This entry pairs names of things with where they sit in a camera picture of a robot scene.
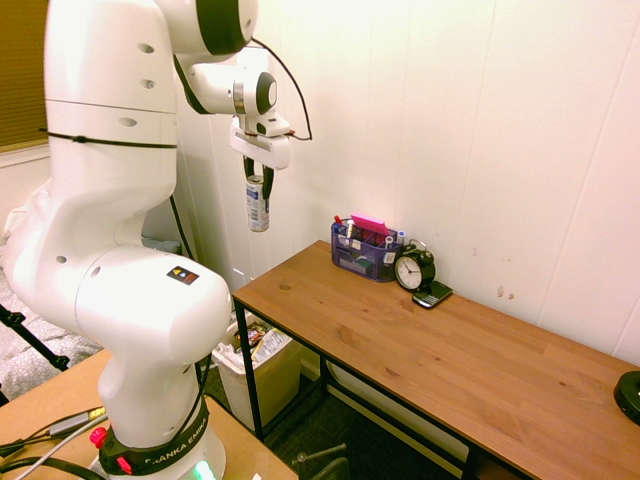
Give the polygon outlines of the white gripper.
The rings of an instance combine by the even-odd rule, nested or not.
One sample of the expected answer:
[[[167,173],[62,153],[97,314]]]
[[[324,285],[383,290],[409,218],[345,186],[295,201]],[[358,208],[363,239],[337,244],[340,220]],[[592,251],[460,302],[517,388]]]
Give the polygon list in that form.
[[[283,170],[290,164],[290,142],[284,135],[267,137],[246,133],[240,126],[240,118],[235,116],[230,126],[230,146],[242,154],[245,177],[255,175],[255,162],[261,163],[263,174],[262,195],[268,201],[273,188],[274,170]]]

